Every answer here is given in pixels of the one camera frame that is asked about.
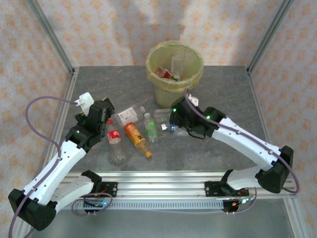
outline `yellow label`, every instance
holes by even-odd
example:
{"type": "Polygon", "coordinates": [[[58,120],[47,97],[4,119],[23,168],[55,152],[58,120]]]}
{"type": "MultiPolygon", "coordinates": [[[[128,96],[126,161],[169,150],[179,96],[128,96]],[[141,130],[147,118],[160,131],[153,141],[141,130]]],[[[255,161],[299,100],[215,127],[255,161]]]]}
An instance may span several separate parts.
{"type": "Polygon", "coordinates": [[[125,133],[129,136],[129,138],[132,140],[134,145],[138,144],[142,140],[145,140],[145,138],[140,134],[139,130],[137,129],[134,123],[128,123],[124,126],[123,129],[125,133]]]}

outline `orange bottle cap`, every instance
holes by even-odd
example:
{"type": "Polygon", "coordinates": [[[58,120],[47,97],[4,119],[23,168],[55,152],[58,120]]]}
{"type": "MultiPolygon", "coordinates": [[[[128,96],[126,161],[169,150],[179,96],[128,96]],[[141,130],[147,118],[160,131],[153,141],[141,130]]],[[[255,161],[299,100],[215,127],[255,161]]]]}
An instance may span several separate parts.
{"type": "Polygon", "coordinates": [[[151,151],[148,151],[147,153],[145,153],[145,156],[146,156],[147,158],[151,157],[151,156],[152,156],[152,152],[151,152],[151,151]]]}

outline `marble surface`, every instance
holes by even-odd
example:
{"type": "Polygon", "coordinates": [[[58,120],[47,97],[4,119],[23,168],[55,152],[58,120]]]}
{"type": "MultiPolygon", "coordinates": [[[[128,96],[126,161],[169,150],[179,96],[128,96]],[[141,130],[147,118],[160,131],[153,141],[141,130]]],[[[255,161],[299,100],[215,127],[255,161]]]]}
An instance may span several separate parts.
{"type": "MultiPolygon", "coordinates": [[[[144,106],[153,114],[155,105],[152,83],[146,78],[143,66],[95,66],[81,67],[72,100],[90,92],[95,100],[109,97],[116,112],[130,105],[144,106]]],[[[264,131],[242,66],[205,66],[199,85],[192,91],[200,100],[200,108],[215,107],[238,125],[264,139],[264,131]]],[[[74,115],[80,108],[69,108],[63,136],[76,124],[74,115]]],[[[145,136],[143,122],[136,123],[145,136]]],[[[72,171],[225,171],[254,166],[253,161],[212,138],[199,140],[190,136],[178,136],[160,131],[159,141],[152,144],[153,157],[146,159],[134,148],[130,139],[120,129],[128,161],[115,165],[111,162],[106,138],[95,145],[72,171]]]]}

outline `white label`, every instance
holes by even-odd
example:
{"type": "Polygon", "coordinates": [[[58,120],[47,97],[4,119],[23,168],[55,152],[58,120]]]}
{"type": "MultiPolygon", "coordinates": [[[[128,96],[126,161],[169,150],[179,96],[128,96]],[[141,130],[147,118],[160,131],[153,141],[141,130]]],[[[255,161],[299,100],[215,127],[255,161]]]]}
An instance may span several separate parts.
{"type": "Polygon", "coordinates": [[[136,112],[133,110],[133,108],[128,108],[127,110],[121,112],[118,114],[120,117],[120,120],[122,123],[125,123],[127,120],[136,117],[136,112]]]}

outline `floral wallpaper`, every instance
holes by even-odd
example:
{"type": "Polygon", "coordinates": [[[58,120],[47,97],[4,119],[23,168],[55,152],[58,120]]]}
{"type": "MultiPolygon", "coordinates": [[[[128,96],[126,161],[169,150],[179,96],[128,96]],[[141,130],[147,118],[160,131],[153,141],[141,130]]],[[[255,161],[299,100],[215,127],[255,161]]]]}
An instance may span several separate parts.
{"type": "Polygon", "coordinates": [[[73,66],[144,65],[181,40],[205,65],[248,65],[283,0],[39,0],[73,66]]]}
{"type": "MultiPolygon", "coordinates": [[[[62,96],[69,79],[25,0],[0,4],[0,237],[7,237],[13,211],[8,195],[23,189],[41,168],[48,144],[26,124],[26,105],[43,95],[62,96]]],[[[30,121],[51,136],[60,103],[42,100],[30,109],[30,121]]]]}
{"type": "Polygon", "coordinates": [[[317,4],[294,1],[252,80],[269,135],[291,146],[311,237],[317,234],[317,4]]]}

